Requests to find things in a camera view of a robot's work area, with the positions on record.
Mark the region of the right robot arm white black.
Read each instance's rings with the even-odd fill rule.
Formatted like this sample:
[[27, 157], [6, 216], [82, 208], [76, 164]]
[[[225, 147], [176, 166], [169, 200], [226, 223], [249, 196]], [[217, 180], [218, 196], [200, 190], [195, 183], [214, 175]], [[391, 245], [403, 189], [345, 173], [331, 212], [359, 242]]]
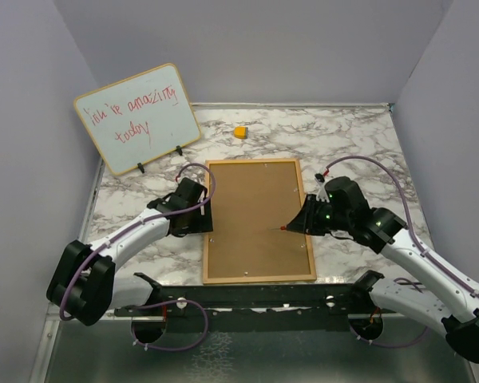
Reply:
[[360, 187], [347, 176], [322, 181], [317, 195], [307, 195], [287, 231], [311, 236], [345, 231], [354, 242], [397, 263], [426, 289], [420, 293], [365, 273], [350, 293], [361, 312], [373, 307], [405, 315], [442, 335], [464, 359], [479, 364], [479, 282], [425, 245], [399, 216], [370, 207]]

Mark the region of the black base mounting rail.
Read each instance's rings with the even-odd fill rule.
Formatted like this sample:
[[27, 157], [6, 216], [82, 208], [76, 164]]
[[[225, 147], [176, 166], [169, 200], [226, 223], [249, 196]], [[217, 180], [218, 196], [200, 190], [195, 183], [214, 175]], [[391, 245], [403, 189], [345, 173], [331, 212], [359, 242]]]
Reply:
[[348, 331], [351, 318], [375, 311], [368, 294], [350, 283], [163, 286], [153, 301], [199, 303], [208, 329], [219, 332]]

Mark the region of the yellow picture frame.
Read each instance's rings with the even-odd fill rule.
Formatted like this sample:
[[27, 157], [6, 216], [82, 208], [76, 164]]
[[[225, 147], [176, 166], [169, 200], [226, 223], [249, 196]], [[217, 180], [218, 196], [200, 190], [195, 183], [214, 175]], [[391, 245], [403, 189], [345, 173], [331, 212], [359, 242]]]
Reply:
[[213, 230], [204, 240], [205, 284], [317, 278], [310, 237], [286, 226], [304, 202], [297, 159], [209, 160]]

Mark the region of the yellow grey eraser block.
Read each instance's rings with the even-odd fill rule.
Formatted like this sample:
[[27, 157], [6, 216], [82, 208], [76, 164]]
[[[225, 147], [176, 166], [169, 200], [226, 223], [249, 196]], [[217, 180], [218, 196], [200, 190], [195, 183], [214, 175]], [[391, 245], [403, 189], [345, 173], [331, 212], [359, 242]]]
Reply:
[[246, 127], [246, 126], [237, 126], [237, 127], [234, 128], [233, 134], [234, 134], [234, 137], [235, 137], [235, 138], [244, 140], [244, 139], [246, 139], [247, 136], [248, 136], [248, 127]]

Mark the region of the small whiteboard yellow rim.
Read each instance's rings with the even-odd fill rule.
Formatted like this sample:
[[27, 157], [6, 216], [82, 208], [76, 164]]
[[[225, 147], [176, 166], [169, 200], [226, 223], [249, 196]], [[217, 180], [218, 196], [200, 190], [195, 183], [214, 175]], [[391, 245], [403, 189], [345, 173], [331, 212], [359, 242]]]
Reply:
[[172, 63], [81, 95], [73, 106], [115, 176], [201, 138], [180, 73]]

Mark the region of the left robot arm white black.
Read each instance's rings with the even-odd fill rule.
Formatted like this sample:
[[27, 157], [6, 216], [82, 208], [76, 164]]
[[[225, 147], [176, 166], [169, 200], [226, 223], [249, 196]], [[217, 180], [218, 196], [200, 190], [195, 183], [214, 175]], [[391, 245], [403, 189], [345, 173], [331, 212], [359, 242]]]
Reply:
[[116, 273], [160, 239], [212, 231], [210, 196], [204, 185], [183, 178], [174, 192], [150, 201], [113, 233], [91, 243], [69, 243], [46, 291], [60, 319], [91, 326], [113, 308], [135, 306], [142, 314], [155, 313], [160, 305], [155, 282], [141, 276], [118, 282]]

